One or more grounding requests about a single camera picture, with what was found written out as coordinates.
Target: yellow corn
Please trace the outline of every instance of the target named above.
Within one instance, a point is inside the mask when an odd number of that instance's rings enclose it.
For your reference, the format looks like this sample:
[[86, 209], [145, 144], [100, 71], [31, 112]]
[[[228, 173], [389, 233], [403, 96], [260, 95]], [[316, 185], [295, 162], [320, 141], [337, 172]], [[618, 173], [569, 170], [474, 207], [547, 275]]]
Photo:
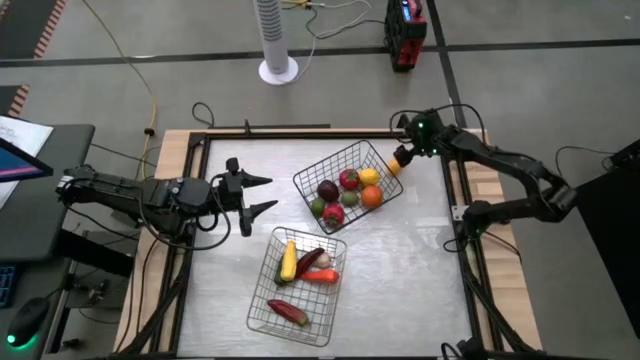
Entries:
[[289, 240], [289, 242], [287, 242], [287, 248], [284, 251], [284, 258], [282, 259], [282, 271], [280, 272], [282, 280], [291, 281], [296, 277], [297, 264], [296, 243], [293, 240]]

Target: keyboard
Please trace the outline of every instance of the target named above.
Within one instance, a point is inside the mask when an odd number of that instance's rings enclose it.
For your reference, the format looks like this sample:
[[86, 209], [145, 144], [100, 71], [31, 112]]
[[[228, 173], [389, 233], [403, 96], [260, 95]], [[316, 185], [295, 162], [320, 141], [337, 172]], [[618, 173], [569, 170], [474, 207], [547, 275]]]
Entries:
[[11, 305], [11, 295], [16, 284], [16, 266], [0, 264], [0, 309]]

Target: white wire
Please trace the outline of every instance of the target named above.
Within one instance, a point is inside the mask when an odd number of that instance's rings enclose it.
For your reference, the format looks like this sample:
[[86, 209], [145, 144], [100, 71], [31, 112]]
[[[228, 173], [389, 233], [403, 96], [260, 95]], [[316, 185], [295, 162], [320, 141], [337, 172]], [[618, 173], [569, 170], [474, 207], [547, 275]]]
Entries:
[[354, 20], [348, 22], [347, 24], [344, 24], [338, 28], [332, 29], [332, 30], [326, 30], [320, 33], [317, 33], [314, 37], [313, 37], [313, 43], [311, 44], [311, 53], [309, 53], [309, 57], [307, 58], [307, 64], [304, 66], [304, 68], [302, 69], [302, 71], [300, 71], [298, 73], [298, 75], [289, 82], [289, 84], [294, 83], [296, 81], [298, 81], [302, 75], [304, 75], [304, 73], [307, 71], [307, 69], [309, 68], [309, 65], [311, 64], [311, 59], [313, 58], [313, 53], [316, 51], [316, 40], [318, 40], [319, 36], [325, 36], [325, 35], [330, 35], [339, 31], [342, 31], [344, 28], [347, 28], [355, 23], [357, 23], [358, 21], [360, 21], [360, 19], [362, 19], [365, 15], [367, 15], [367, 13], [369, 12], [369, 10], [372, 9], [371, 4], [369, 4], [369, 2], [367, 2], [366, 0], [354, 0], [348, 3], [344, 3], [344, 4], [338, 4], [338, 5], [324, 5], [324, 7], [326, 8], [341, 8], [344, 6], [349, 6], [349, 5], [353, 5], [356, 3], [363, 3], [365, 5], [367, 5], [367, 9], [362, 12], [362, 14], [360, 14], [360, 16], [358, 16], [357, 18], [355, 18]]

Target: computer monitor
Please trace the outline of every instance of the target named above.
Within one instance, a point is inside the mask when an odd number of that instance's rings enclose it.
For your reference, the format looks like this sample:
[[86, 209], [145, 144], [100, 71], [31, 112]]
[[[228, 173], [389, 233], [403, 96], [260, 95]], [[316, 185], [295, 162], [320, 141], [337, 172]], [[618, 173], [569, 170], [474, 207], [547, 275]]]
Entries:
[[53, 175], [53, 169], [0, 138], [0, 183]]

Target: computer mouse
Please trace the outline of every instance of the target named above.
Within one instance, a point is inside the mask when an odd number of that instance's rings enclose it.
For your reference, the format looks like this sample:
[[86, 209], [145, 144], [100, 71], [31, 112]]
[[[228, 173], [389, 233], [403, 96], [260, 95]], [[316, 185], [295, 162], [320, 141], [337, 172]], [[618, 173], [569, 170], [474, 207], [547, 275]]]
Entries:
[[49, 311], [49, 300], [33, 298], [24, 304], [14, 315], [7, 331], [7, 342], [13, 346], [22, 346], [38, 332]]

